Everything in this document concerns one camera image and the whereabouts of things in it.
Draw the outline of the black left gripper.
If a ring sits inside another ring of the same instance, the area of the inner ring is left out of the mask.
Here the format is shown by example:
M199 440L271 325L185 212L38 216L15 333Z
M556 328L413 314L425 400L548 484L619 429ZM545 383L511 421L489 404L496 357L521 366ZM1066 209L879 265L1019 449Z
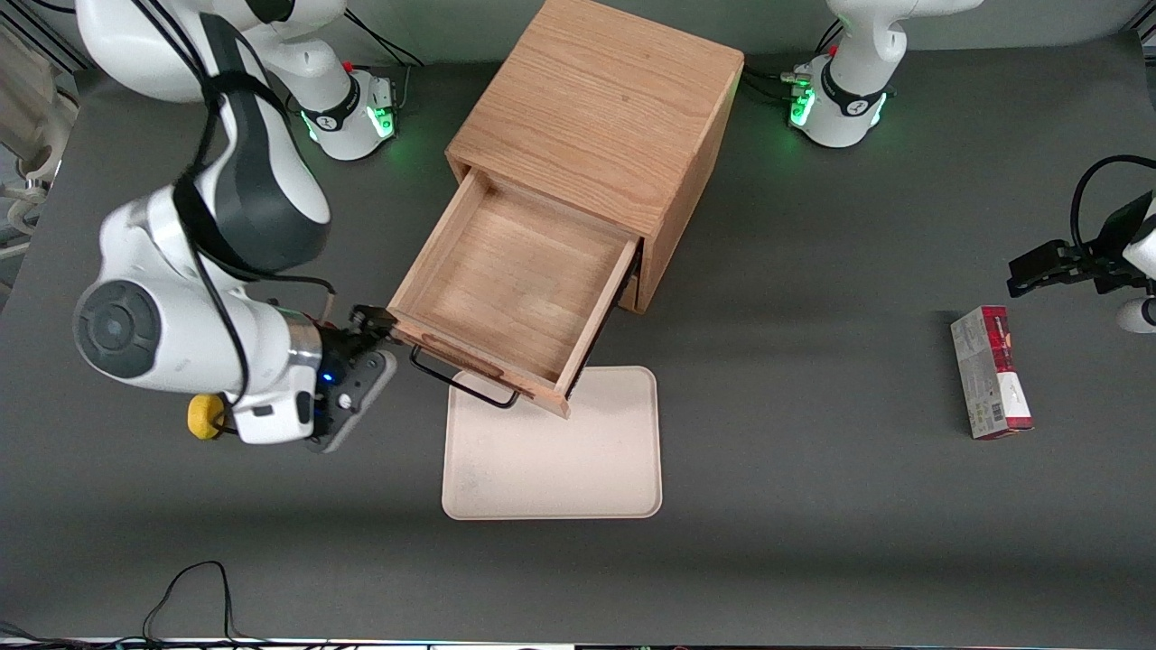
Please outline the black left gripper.
M1062 239L1045 242L1027 254L1016 256L1008 263L1008 294L1011 300L1020 300L1027 293L1048 285L1085 281L1091 281L1098 293L1119 291L1126 287L1151 293L1151 274L1124 259L1124 249L1142 230L1151 202L1153 192L1149 190L1111 213L1097 237L1087 241L1080 229L1080 201L1075 201L1070 213L1070 235L1077 259L1070 254L1069 243Z

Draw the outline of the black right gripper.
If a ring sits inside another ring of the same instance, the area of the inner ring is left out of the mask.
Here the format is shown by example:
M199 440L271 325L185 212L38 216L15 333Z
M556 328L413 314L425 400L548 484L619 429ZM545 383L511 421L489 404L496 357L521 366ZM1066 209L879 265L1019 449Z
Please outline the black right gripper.
M399 342L392 338L397 317L387 308L354 305L350 327L318 325L323 344L323 361L314 384L314 409L331 409L340 396L349 396L344 409L363 409L370 385L356 377L360 359L370 353L393 355Z

